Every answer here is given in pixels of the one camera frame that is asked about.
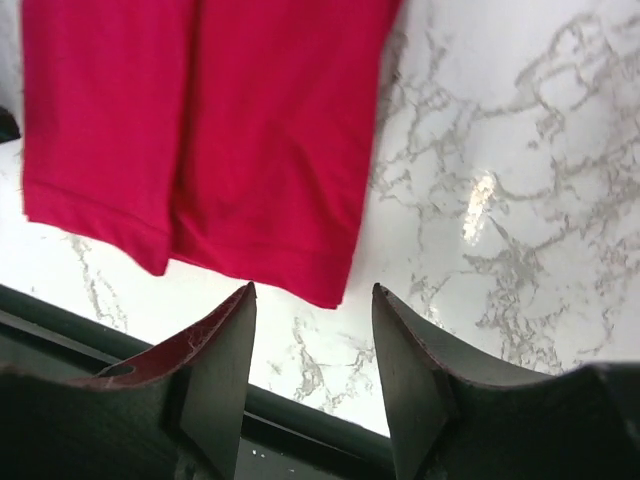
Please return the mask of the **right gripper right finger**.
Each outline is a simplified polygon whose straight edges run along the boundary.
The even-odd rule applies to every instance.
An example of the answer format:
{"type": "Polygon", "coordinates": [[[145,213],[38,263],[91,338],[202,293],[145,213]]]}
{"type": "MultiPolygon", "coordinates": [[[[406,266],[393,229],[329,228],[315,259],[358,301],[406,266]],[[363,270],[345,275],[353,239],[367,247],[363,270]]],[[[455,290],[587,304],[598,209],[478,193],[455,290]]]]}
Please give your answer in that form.
{"type": "Polygon", "coordinates": [[[423,319],[382,285],[372,327],[399,479],[635,479],[639,367],[552,376],[423,319]]]}

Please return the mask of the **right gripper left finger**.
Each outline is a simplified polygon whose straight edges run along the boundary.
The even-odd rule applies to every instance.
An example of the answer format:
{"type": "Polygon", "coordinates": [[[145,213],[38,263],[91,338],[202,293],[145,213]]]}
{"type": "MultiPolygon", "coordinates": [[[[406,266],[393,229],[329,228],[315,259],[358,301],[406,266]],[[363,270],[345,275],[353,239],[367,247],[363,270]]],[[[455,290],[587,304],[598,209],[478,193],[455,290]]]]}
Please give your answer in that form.
{"type": "Polygon", "coordinates": [[[231,479],[256,326],[246,284],[103,370],[59,338],[1,327],[5,479],[231,479]]]}

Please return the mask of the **red t shirt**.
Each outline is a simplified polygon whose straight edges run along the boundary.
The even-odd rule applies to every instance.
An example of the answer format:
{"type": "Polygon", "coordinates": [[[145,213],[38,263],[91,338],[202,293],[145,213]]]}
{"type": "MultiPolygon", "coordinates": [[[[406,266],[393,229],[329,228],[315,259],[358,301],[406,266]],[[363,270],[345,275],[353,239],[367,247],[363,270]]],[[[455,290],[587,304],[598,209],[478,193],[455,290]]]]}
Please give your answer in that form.
{"type": "Polygon", "coordinates": [[[399,7],[24,2],[26,216],[337,307],[399,7]]]}

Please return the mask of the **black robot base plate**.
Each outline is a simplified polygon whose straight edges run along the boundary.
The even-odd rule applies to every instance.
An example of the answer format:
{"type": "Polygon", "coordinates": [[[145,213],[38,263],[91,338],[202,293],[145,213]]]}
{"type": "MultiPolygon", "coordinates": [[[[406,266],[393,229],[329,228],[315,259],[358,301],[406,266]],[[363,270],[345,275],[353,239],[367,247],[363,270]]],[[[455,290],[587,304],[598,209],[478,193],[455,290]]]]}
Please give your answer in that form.
{"type": "Polygon", "coordinates": [[[388,441],[253,388],[246,284],[157,345],[1,291],[5,479],[390,479],[388,441]]]}

